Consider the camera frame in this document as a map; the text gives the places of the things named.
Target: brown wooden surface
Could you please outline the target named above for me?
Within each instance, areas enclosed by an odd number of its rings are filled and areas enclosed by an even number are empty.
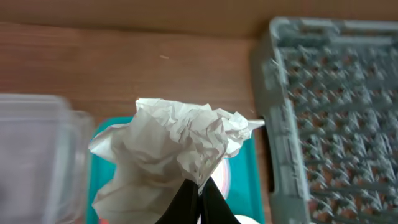
[[[275,16],[398,20],[395,0],[1,0],[0,21],[254,36]]]
[[[61,95],[96,124],[135,113],[137,98],[209,103],[256,118],[251,40],[0,24],[0,92]],[[256,133],[267,223],[267,175]]]

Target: gray plastic basket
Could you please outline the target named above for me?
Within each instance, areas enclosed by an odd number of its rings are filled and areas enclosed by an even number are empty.
[[[271,22],[251,66],[275,223],[397,223],[397,37],[395,22]]]

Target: crumpled tissue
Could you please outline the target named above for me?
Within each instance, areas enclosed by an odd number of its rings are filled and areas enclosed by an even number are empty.
[[[110,224],[154,224],[184,179],[203,186],[220,161],[238,154],[263,120],[212,110],[209,104],[141,98],[129,124],[99,133],[89,150],[116,164],[93,207]]]

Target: container lid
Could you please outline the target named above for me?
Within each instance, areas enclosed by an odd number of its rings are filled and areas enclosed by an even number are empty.
[[[56,96],[0,95],[0,223],[62,223],[76,213],[90,138],[82,125],[91,125],[81,117]]]

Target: brown wall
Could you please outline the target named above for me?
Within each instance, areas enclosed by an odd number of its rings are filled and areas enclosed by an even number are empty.
[[[275,16],[398,20],[395,0],[1,0],[0,21],[254,36]]]

